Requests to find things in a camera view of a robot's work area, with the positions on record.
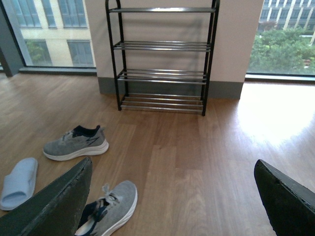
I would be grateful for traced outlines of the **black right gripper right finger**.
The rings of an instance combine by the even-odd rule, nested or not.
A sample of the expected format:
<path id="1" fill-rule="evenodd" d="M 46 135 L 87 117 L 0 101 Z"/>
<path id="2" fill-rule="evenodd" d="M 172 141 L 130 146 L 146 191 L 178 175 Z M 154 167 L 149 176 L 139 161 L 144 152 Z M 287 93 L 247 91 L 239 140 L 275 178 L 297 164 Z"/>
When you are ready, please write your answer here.
<path id="1" fill-rule="evenodd" d="M 255 182 L 278 236 L 315 234 L 315 193 L 264 160 L 254 167 Z"/>

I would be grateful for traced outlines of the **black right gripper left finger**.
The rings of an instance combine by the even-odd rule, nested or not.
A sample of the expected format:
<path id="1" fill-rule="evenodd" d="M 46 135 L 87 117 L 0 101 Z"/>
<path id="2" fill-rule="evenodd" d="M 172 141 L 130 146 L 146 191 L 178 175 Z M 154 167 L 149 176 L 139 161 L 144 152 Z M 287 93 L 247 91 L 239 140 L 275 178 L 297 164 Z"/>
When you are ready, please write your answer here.
<path id="1" fill-rule="evenodd" d="M 81 160 L 25 203 L 0 218 L 2 236 L 72 236 L 90 191 L 93 165 Z"/>

